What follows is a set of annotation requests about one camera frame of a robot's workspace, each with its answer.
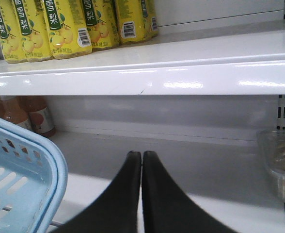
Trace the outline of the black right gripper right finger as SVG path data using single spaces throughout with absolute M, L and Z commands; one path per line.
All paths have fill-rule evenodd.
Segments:
M 234 232 L 187 196 L 154 151 L 143 154 L 142 208 L 146 233 Z

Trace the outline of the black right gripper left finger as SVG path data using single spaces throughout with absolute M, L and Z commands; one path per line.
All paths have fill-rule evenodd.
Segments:
M 55 233 L 137 233 L 142 156 L 130 151 L 108 187 Z

